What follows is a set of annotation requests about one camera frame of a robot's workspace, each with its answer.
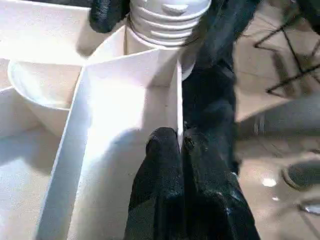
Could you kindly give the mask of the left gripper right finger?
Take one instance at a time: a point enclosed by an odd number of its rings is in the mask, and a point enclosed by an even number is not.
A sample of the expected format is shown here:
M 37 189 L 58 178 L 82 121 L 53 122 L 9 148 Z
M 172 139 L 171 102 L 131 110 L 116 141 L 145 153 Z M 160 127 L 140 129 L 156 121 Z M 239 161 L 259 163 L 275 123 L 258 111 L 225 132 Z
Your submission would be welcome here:
M 189 239 L 260 239 L 237 176 L 197 129 L 184 133 L 182 159 Z

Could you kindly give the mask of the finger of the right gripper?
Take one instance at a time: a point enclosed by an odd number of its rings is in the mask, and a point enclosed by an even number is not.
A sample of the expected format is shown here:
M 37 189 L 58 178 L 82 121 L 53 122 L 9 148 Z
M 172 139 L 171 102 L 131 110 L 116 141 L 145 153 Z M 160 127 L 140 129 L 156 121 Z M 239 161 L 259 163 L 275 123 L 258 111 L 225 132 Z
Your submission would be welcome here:
M 213 0 L 205 16 L 205 35 L 196 65 L 215 65 L 246 29 L 259 0 Z
M 130 0 L 93 0 L 89 12 L 90 27 L 97 33 L 109 33 L 130 12 Z

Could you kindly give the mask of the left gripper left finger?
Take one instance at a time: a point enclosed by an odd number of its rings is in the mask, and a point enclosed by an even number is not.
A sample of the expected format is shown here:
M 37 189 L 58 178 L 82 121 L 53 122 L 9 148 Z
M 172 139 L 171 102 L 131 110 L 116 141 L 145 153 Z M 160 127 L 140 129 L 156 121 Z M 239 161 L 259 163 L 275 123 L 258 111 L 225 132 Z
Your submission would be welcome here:
M 183 240 L 185 191 L 177 134 L 170 127 L 151 133 L 128 206 L 130 240 Z

